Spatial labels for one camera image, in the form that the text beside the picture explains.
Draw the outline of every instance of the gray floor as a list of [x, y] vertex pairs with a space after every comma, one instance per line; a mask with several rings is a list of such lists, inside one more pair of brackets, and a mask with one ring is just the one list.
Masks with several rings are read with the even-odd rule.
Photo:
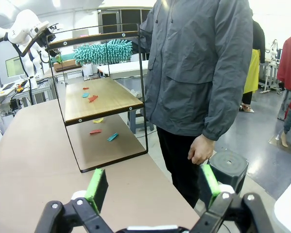
[[[71, 80], [70, 83], [82, 81], [82, 78], [77, 78]], [[120, 82], [129, 89], [140, 89], [135, 79], [132, 81], [135, 84], [127, 84], [126, 81]], [[59, 83], [57, 86], [59, 95], [63, 97], [65, 95], [64, 84]], [[231, 129], [216, 144], [216, 151], [229, 149], [248, 159], [249, 168], [242, 195], [247, 192], [256, 192], [261, 196], [275, 232], [279, 233], [283, 231], [275, 223], [274, 204], [291, 183], [291, 153], [268, 142], [283, 127], [283, 122], [276, 119], [282, 98], [283, 96], [272, 92], [255, 94], [252, 102], [255, 113], [239, 113]], [[127, 121], [126, 113], [120, 115], [124, 121]], [[143, 130], [137, 131], [137, 137], [143, 135]], [[150, 156], [166, 177], [171, 180], [161, 154], [157, 133], [150, 134], [148, 139]], [[139, 138], [139, 141], [145, 145], [144, 137]], [[202, 212], [203, 203], [199, 201], [195, 209], [198, 213]], [[228, 230], [222, 226], [221, 233], [239, 232], [233, 223], [226, 222], [225, 224]]]

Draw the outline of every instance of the shelf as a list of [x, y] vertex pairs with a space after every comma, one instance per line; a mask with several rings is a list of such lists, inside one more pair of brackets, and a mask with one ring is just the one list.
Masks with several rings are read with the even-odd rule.
[[[83, 93], [99, 96], [89, 103], [88, 98], [82, 98]], [[101, 78], [84, 83], [67, 86], [65, 124], [73, 125], [95, 118], [139, 109], [143, 102], [110, 78]]]
[[[90, 135], [92, 130], [102, 132]], [[105, 117], [103, 122], [98, 124], [87, 121], [68, 126], [67, 131], [82, 172], [147, 153], [117, 114]], [[119, 135], [109, 142], [107, 139], [114, 133]]]
[[64, 47], [83, 44], [83, 43], [102, 41], [102, 40], [111, 40], [111, 39], [125, 39], [127, 37], [137, 37], [137, 36], [138, 36], [137, 31], [89, 35], [89, 36], [71, 38], [71, 39], [60, 40], [60, 41], [49, 43], [48, 49], [56, 50], [59, 48], [64, 48]]

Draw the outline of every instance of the stool seat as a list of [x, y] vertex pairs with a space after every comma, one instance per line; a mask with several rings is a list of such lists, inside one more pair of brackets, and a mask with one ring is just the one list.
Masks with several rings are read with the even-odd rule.
[[232, 186], [237, 194], [241, 192], [249, 165], [247, 159], [225, 150], [213, 155], [208, 164], [219, 182]]

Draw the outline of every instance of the bolt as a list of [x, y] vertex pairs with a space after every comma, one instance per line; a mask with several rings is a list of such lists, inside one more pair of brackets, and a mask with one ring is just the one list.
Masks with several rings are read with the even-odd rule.
[[251, 194], [248, 196], [248, 200], [254, 200], [254, 196]]
[[223, 199], [228, 199], [229, 198], [229, 194], [228, 193], [223, 193], [222, 198]]

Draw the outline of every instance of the yellow cloth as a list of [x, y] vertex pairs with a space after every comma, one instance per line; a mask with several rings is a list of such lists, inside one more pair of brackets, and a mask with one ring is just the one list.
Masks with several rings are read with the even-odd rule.
[[246, 85], [244, 86], [244, 94], [255, 92], [258, 89], [258, 73], [260, 66], [260, 50], [252, 50], [251, 63], [247, 76]]

